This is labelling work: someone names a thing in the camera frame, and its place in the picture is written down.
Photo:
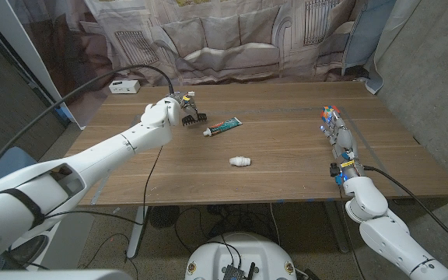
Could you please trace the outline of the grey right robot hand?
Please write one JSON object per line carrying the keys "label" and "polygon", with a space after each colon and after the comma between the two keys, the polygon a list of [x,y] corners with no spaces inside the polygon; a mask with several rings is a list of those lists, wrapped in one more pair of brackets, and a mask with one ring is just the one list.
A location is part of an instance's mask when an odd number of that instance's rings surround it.
{"label": "grey right robot hand", "polygon": [[320,130],[331,144],[334,157],[330,175],[340,177],[342,181],[365,176],[365,171],[359,161],[357,142],[341,118],[340,110],[336,107],[324,107],[320,116],[324,122],[320,126]]}

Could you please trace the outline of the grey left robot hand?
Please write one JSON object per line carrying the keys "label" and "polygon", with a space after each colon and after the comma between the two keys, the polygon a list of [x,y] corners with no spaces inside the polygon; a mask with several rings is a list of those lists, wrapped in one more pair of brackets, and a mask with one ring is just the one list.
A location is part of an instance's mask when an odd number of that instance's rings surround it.
{"label": "grey left robot hand", "polygon": [[166,97],[175,99],[179,104],[181,109],[188,115],[191,115],[194,119],[198,118],[198,109],[194,101],[195,92],[180,92],[169,93]]}

